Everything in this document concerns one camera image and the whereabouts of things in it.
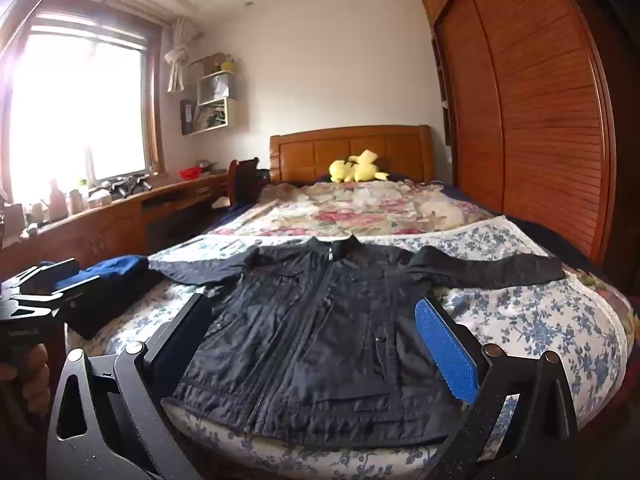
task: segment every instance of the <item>black jacket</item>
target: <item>black jacket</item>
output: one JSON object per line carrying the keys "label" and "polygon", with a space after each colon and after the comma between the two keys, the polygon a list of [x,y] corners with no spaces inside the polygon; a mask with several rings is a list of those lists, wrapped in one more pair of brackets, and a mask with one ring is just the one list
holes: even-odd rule
{"label": "black jacket", "polygon": [[435,442],[460,419],[415,328],[415,304],[434,301],[432,285],[564,278],[555,258],[459,260],[353,236],[154,267],[220,285],[214,321],[169,400],[237,431],[325,449]]}

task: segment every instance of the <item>floral bedspread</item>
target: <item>floral bedspread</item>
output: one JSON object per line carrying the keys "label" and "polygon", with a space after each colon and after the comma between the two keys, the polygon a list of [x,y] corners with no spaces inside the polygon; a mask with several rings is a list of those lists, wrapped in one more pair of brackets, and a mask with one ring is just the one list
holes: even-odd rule
{"label": "floral bedspread", "polygon": [[484,209],[404,182],[265,187],[258,204],[215,231],[239,236],[399,235],[444,231],[491,218]]}
{"label": "floral bedspread", "polygon": [[[226,258],[254,244],[301,243],[307,236],[273,237],[208,234],[162,251],[152,260]],[[433,245],[452,256],[495,260],[510,254],[545,254],[514,224],[503,217],[462,228],[420,235],[365,236],[366,243],[389,244],[417,251]],[[203,287],[158,285],[123,316],[104,327],[92,341],[69,334],[71,346],[89,355],[121,351],[127,342],[146,340],[164,322],[173,319],[194,292]],[[482,342],[496,342],[508,354],[538,357],[553,349],[562,357],[578,424],[593,418],[620,387],[628,355],[628,336],[614,309],[604,298],[567,271],[564,280],[537,286],[501,290],[441,289],[443,306],[469,327]],[[508,399],[494,434],[485,448],[497,450],[513,413],[516,399]],[[418,478],[435,446],[395,449],[322,451],[284,442],[235,434],[228,428],[197,418],[175,406],[165,407],[175,426],[197,443],[225,457],[226,476],[235,478],[305,479],[414,479]]]}

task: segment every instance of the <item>louvered wooden door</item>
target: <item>louvered wooden door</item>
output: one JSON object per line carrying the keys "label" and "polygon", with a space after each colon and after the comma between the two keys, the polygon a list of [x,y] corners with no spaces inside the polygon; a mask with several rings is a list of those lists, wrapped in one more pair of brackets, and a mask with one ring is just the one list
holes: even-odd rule
{"label": "louvered wooden door", "polygon": [[[607,121],[576,5],[450,0],[436,33],[446,44],[456,121],[464,125],[458,129],[462,190],[485,206],[545,225],[598,260],[610,193]],[[504,175],[477,160],[469,132],[491,145],[499,140],[492,153],[502,157]],[[496,192],[486,199],[488,177],[504,189],[500,208]]]}
{"label": "louvered wooden door", "polygon": [[494,211],[502,210],[500,108],[494,70],[473,0],[452,0],[437,25],[456,115],[458,187]]}

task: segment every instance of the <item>stuffed animal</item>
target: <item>stuffed animal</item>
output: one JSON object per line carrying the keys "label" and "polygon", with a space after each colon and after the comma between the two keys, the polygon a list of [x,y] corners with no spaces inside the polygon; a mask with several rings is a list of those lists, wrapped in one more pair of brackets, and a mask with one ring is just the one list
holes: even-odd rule
{"label": "stuffed animal", "polygon": [[350,156],[349,161],[356,163],[353,179],[356,182],[374,179],[386,180],[389,174],[378,171],[378,167],[373,164],[377,158],[378,156],[369,150],[364,150],[360,156]]}
{"label": "stuffed animal", "polygon": [[329,174],[331,175],[331,181],[336,184],[341,182],[353,182],[355,178],[355,172],[353,164],[350,162],[344,162],[343,160],[336,160],[329,166]]}

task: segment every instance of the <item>jacket collar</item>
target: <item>jacket collar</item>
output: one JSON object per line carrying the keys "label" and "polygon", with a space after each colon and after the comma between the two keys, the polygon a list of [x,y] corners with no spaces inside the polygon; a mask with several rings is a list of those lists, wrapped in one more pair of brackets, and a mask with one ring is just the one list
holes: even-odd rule
{"label": "jacket collar", "polygon": [[343,240],[334,240],[332,242],[323,242],[314,236],[310,238],[305,245],[321,256],[326,256],[331,251],[332,258],[337,259],[343,258],[351,251],[361,247],[362,243],[354,235],[351,235],[349,238],[344,238]]}

